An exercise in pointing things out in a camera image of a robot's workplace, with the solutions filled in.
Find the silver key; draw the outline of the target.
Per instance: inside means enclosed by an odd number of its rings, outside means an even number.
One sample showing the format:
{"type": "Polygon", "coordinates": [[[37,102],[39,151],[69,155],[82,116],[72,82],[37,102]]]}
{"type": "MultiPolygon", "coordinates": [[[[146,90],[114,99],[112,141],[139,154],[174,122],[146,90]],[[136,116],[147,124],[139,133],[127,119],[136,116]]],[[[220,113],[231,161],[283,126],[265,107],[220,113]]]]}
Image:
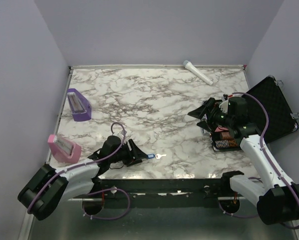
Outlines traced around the silver key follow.
{"type": "Polygon", "coordinates": [[[159,159],[161,159],[162,157],[166,157],[166,156],[167,156],[166,154],[159,154],[159,153],[158,153],[158,154],[155,155],[155,158],[159,160],[159,159]]]}

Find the blue key tag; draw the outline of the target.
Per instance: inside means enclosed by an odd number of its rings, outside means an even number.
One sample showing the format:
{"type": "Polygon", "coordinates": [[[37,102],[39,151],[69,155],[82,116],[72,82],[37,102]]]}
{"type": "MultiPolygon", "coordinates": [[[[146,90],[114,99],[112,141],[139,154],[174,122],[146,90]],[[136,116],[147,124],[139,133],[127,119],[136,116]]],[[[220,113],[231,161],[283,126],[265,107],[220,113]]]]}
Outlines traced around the blue key tag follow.
{"type": "Polygon", "coordinates": [[[147,159],[153,159],[155,157],[156,157],[156,155],[153,153],[147,155],[147,159]]]}

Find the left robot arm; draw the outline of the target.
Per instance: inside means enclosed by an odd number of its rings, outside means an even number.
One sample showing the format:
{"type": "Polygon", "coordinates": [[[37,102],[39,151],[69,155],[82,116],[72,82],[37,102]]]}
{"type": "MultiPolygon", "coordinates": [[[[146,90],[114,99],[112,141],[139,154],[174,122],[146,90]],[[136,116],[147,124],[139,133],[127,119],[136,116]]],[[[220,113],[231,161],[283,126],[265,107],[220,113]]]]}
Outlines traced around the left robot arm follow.
{"type": "Polygon", "coordinates": [[[123,143],[114,135],[102,147],[80,163],[54,168],[44,164],[23,187],[18,201],[30,214],[41,221],[49,217],[60,202],[87,195],[96,197],[101,190],[98,177],[110,169],[111,164],[122,162],[130,167],[147,159],[132,139],[123,143]]]}

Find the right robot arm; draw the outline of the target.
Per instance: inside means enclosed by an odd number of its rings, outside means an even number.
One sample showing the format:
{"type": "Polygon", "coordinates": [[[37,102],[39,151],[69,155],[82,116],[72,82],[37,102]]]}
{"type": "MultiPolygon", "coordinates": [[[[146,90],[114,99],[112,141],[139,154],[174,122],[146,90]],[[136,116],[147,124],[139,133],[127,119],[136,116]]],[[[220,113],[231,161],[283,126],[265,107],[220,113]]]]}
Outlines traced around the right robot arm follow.
{"type": "MultiPolygon", "coordinates": [[[[213,97],[188,113],[198,119],[197,126],[210,133],[217,127],[228,129],[230,136],[251,160],[262,185],[242,173],[231,173],[219,184],[225,196],[241,194],[257,210],[266,225],[299,220],[299,184],[296,184],[280,167],[265,144],[266,128],[260,131],[248,116],[248,102],[243,92],[235,92],[228,100],[220,102],[213,97]]],[[[291,226],[298,230],[299,224],[291,226]]]]}

